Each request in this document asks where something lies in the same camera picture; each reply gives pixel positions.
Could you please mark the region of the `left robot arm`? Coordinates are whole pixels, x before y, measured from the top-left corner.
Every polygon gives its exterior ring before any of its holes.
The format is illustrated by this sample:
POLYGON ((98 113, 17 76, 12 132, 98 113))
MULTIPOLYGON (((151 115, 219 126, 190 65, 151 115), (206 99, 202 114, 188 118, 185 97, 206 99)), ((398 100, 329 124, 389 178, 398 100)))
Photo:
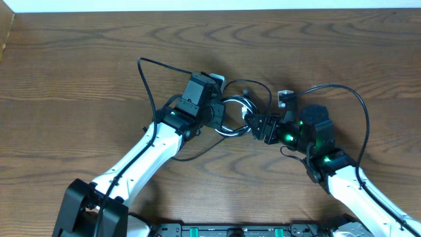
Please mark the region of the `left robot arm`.
POLYGON ((138 143, 90 183, 73 181, 64 193, 54 236, 148 236, 151 227, 129 215, 141 189, 182 146, 206 126, 219 129, 225 79, 192 73, 184 93, 156 110, 138 143))

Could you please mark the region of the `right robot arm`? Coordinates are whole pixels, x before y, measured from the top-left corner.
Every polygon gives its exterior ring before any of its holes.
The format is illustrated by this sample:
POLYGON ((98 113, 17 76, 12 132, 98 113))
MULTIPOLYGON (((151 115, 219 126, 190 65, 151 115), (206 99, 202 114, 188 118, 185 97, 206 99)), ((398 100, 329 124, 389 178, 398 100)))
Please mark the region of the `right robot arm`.
POLYGON ((330 229, 332 236, 419 236, 420 222, 388 199, 335 145, 334 126, 321 105, 305 107, 294 123, 289 114, 244 116, 253 136, 266 144, 284 144, 305 155, 309 178, 346 205, 357 220, 330 229))

